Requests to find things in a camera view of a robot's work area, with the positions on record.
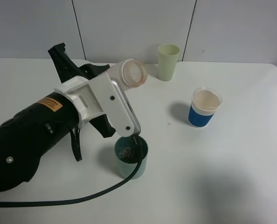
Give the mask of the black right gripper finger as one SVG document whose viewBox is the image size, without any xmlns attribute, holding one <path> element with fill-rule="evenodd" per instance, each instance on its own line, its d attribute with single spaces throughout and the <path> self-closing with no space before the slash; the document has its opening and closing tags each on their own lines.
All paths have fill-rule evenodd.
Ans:
<svg viewBox="0 0 277 224">
<path fill-rule="evenodd" d="M 103 136 L 103 138 L 112 137 L 116 132 L 109 123 L 106 114 L 91 119 L 90 124 Z"/>
</svg>

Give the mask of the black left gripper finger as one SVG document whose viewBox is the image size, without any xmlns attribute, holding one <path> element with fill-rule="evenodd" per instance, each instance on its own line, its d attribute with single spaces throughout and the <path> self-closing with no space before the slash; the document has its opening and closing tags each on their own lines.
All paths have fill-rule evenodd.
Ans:
<svg viewBox="0 0 277 224">
<path fill-rule="evenodd" d="M 61 83 L 76 76 L 81 76 L 91 80 L 110 68 L 109 64 L 97 66 L 91 63 L 77 67 L 66 54 L 65 43 L 53 46 L 48 50 L 48 53 L 54 63 Z"/>
</svg>

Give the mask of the black gripper body orange label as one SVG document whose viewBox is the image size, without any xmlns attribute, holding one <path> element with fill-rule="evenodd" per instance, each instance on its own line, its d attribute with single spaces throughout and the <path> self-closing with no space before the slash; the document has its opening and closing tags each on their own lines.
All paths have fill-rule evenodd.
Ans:
<svg viewBox="0 0 277 224">
<path fill-rule="evenodd" d="M 0 125 L 0 192 L 30 181 L 41 157 L 78 123 L 73 104 L 53 92 Z"/>
</svg>

